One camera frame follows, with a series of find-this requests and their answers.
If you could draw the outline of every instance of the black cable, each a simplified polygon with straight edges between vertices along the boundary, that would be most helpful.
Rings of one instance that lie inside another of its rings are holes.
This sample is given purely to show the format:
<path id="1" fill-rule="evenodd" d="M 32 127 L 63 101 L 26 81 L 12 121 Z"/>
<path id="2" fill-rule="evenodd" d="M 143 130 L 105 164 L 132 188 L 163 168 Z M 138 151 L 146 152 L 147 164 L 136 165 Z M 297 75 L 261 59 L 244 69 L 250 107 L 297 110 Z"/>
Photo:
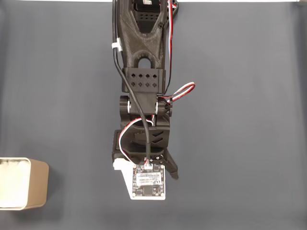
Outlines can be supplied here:
<path id="1" fill-rule="evenodd" d="M 112 28 L 113 28 L 113 43 L 115 43 L 115 42 L 117 42 L 116 0 L 113 0 Z M 146 121 L 146 117 L 144 115 L 144 112 L 143 112 L 143 110 L 141 108 L 141 105 L 140 105 L 138 99 L 136 98 L 136 96 L 135 96 L 131 86 L 128 83 L 126 75 L 124 74 L 124 72 L 122 71 L 122 69 L 119 66 L 116 48 L 113 49 L 113 57 L 114 57 L 114 63 L 115 63 L 116 69 L 119 72 L 119 74 L 120 74 L 121 78 L 123 79 L 123 81 L 125 82 L 128 90 L 129 90 L 130 96 L 131 96 L 132 100 L 135 102 L 135 105 L 136 105 L 136 107 L 137 107 L 137 109 L 139 111 L 140 117 L 142 119 L 143 126 L 144 126 L 144 129 L 145 129 L 145 135 L 146 135 L 146 145 L 145 145 L 146 146 L 146 158 L 149 160 L 150 159 L 150 151 L 151 151 L 151 149 L 150 149 L 150 139 L 149 139 L 149 128 L 148 128 L 148 124 L 147 124 L 147 121 Z"/>

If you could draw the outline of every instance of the connector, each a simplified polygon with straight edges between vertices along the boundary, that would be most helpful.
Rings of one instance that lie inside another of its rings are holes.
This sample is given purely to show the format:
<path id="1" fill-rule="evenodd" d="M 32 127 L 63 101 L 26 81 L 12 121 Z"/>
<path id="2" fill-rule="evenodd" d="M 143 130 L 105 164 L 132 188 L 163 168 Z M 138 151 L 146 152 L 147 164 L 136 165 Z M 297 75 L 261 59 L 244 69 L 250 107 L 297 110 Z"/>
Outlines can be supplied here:
<path id="1" fill-rule="evenodd" d="M 144 169 L 147 169 L 147 170 L 148 170 L 148 169 L 153 169 L 153 168 L 154 168 L 153 165 L 154 165 L 154 164 L 152 164 L 152 163 L 149 162 L 148 164 L 145 164 L 145 165 L 144 165 Z"/>

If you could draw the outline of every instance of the electronic sensor module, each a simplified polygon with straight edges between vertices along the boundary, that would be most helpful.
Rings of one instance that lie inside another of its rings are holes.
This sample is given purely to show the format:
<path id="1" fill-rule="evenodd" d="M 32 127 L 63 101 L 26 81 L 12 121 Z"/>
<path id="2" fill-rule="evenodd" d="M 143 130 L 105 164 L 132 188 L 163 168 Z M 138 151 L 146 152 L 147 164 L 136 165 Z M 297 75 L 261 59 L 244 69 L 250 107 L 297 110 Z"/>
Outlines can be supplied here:
<path id="1" fill-rule="evenodd" d="M 165 199 L 165 167 L 153 165 L 133 166 L 132 197 L 135 199 Z"/>

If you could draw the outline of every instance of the black 3d-printed arm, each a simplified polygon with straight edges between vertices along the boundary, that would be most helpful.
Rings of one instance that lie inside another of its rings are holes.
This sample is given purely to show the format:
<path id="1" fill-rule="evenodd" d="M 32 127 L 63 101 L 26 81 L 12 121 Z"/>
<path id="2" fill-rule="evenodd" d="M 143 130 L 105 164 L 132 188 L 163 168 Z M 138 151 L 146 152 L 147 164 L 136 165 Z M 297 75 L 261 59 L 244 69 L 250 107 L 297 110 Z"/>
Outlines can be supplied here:
<path id="1" fill-rule="evenodd" d="M 173 10 L 177 14 L 178 3 Z M 159 95 L 165 91 L 165 50 L 168 26 L 167 0 L 152 0 L 146 5 L 143 0 L 117 0 L 117 30 L 122 46 L 123 72 L 133 89 L 147 119 L 155 115 L 154 125 L 149 127 L 151 155 L 154 164 L 165 165 L 174 179 L 178 179 L 177 165 L 170 156 L 167 146 L 170 132 L 169 118 L 172 103 Z M 150 69 L 141 69 L 139 61 L 146 58 Z M 129 92 L 125 83 L 122 91 Z M 133 100 L 128 96 L 120 98 L 121 129 L 130 121 L 140 117 Z M 123 158 L 119 150 L 118 137 L 121 130 L 114 134 L 112 160 Z M 143 126 L 131 126 L 121 140 L 123 150 L 134 163 L 144 162 L 145 133 Z"/>

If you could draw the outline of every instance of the hole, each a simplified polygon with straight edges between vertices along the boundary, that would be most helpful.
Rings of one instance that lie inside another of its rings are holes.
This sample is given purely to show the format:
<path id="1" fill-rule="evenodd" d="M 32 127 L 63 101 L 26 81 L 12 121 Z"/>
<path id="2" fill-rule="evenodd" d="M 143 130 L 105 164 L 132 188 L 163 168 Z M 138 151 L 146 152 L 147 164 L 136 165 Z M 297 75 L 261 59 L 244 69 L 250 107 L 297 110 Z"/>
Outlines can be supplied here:
<path id="1" fill-rule="evenodd" d="M 154 133 L 153 136 L 154 136 L 154 137 L 157 137 L 157 136 L 159 136 L 159 135 L 161 135 L 161 134 L 163 134 L 163 131 L 161 131 L 161 132 L 159 132 L 159 133 Z"/>
<path id="2" fill-rule="evenodd" d="M 153 141 L 153 144 L 157 144 L 157 143 L 159 143 L 161 140 L 163 140 L 163 138 L 159 138 L 158 140 L 154 140 L 154 141 Z"/>
<path id="3" fill-rule="evenodd" d="M 139 61 L 138 68 L 140 69 L 151 69 L 151 62 L 147 58 L 142 58 Z"/>

